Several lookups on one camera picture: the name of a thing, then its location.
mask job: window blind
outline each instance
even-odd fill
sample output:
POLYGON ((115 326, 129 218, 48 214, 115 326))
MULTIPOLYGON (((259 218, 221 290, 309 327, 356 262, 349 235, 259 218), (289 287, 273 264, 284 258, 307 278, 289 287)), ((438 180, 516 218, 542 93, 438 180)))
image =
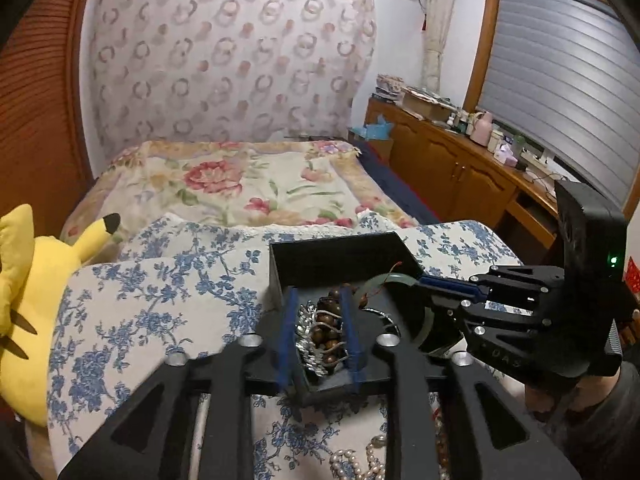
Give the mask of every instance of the window blind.
POLYGON ((622 206, 640 153, 640 52, 597 0, 500 0, 479 107, 622 206))

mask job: pikachu plush toy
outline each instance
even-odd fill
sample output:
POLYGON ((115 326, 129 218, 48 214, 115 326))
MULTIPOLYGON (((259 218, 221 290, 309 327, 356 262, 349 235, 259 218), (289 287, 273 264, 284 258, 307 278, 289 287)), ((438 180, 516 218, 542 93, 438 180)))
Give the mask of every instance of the pikachu plush toy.
POLYGON ((0 218, 0 396, 38 426, 47 423, 47 370, 66 282, 109 240, 120 215, 107 215, 72 246, 33 237, 31 206, 0 218))

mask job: tablecloth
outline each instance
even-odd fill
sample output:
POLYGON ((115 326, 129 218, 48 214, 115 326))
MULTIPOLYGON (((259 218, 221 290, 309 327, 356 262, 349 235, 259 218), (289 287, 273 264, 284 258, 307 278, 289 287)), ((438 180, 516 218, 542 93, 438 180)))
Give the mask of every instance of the tablecloth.
MULTIPOLYGON (((167 215, 130 240, 121 261, 80 269, 64 292, 49 362, 49 437, 57 471, 165 354, 218 352, 254 330, 271 306, 269 243, 389 230, 433 275, 467 279, 493 264, 519 263, 475 221, 400 229, 365 212, 355 229, 222 228, 167 215)), ((252 401, 260 480, 330 479, 332 451, 355 449, 364 457, 369 440, 386 431, 383 397, 305 409, 285 397, 252 401)))

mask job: pink thermos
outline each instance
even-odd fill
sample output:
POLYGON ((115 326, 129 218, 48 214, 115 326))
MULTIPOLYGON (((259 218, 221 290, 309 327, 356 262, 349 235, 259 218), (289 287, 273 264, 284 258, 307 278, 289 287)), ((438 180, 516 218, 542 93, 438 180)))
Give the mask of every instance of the pink thermos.
POLYGON ((494 116, 490 112, 482 114, 474 126, 470 139, 480 146, 486 147, 491 139, 491 130, 494 129, 494 116))

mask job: gray sleeve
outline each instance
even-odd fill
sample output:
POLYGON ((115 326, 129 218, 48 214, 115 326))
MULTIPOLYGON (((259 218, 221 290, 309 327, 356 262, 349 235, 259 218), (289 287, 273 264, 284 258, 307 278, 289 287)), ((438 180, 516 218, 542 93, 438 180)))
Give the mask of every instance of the gray sleeve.
POLYGON ((623 362, 618 383, 604 402, 567 416, 564 452, 584 480, 627 480, 640 456, 640 376, 623 362))

